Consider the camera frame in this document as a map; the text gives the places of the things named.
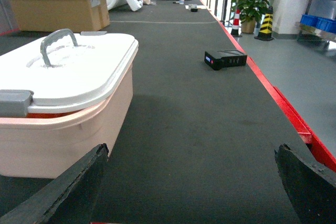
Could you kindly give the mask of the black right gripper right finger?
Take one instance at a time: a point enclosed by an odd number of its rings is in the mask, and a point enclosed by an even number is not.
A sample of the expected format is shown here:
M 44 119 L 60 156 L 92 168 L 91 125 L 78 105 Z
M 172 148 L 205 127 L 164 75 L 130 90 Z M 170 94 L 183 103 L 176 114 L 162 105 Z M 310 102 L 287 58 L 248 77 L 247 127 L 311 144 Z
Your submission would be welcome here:
M 335 223 L 335 172 L 287 144 L 275 151 L 278 174 L 301 223 Z

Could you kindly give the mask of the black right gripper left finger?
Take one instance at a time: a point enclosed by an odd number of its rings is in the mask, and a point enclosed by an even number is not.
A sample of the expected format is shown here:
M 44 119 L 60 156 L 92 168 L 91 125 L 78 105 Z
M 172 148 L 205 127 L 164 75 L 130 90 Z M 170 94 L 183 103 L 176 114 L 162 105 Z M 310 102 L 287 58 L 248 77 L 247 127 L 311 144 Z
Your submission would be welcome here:
M 90 223 L 108 162 L 99 144 L 44 188 L 1 216 L 1 223 Z

